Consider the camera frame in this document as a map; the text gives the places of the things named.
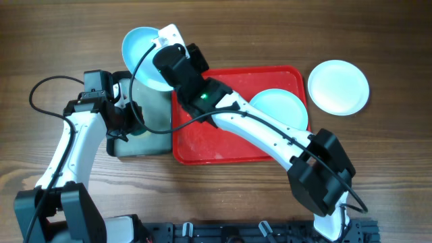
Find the light blue plate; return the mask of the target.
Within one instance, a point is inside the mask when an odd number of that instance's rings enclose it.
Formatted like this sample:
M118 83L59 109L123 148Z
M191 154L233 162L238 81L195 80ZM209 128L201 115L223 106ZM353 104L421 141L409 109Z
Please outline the light blue plate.
M159 36L158 29L153 27L135 28L123 39L121 53L127 69L132 73L144 54L153 46L152 40ZM153 58L157 53L154 48L140 64L135 79L142 85L161 92L171 92L173 88L153 65Z

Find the white plate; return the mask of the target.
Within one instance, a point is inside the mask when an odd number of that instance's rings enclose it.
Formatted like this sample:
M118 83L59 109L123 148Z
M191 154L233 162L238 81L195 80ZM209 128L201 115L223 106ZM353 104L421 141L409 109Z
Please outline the white plate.
M359 112L370 96L369 83L363 72L342 60L317 65L308 77L307 88L318 108L338 116Z

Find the green yellow sponge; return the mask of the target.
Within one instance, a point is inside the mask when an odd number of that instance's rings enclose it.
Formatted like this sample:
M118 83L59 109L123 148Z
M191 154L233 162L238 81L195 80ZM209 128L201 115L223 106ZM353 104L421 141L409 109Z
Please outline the green yellow sponge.
M133 138L137 138L137 139L139 139L139 138L145 138L145 137L148 137L148 136L150 136L151 134L152 134L152 133L149 132L148 130L141 129L141 130L138 130L138 131L135 131L135 132L130 133L130 136L133 137Z

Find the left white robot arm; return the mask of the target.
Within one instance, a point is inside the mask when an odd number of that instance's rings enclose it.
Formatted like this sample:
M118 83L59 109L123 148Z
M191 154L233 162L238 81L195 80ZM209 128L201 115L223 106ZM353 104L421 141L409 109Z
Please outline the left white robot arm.
M103 218L88 193L92 165L108 132L126 133L127 113L103 99L70 101L57 150L32 190L18 192L14 211L25 242L144 242L137 215Z

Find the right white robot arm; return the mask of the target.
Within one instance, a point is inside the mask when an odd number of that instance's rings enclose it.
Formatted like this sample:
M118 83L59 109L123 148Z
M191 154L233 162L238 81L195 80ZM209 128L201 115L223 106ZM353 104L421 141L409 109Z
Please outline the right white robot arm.
M275 159L287 172L294 198L313 213L315 230L327 240L341 240L356 171L333 133L291 128L254 108L226 84L203 78L208 66L194 45L163 47L153 65L193 119L231 132Z

